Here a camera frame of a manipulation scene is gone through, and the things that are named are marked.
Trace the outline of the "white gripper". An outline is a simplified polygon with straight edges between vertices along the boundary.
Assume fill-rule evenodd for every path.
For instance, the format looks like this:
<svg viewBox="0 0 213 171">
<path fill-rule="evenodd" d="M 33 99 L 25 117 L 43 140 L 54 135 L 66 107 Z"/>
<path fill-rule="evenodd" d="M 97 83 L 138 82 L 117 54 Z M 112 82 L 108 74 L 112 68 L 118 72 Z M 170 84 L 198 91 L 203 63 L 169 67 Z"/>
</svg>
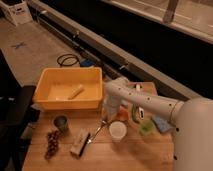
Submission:
<svg viewBox="0 0 213 171">
<path fill-rule="evenodd" d="M 112 122 L 119 111 L 120 101 L 106 97 L 103 101 L 102 117 L 106 122 Z"/>
</svg>

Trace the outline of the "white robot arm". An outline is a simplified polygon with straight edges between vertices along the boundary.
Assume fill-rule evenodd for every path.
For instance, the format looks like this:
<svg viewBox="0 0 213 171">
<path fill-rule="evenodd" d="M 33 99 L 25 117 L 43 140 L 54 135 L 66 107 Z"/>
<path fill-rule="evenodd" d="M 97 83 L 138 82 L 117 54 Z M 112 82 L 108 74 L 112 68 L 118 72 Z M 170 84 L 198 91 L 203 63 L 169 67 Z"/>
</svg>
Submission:
<svg viewBox="0 0 213 171">
<path fill-rule="evenodd" d="M 213 100 L 187 101 L 138 92 L 120 77 L 104 85 L 105 110 L 115 115 L 123 100 L 167 120 L 175 127 L 173 171 L 213 171 Z"/>
</svg>

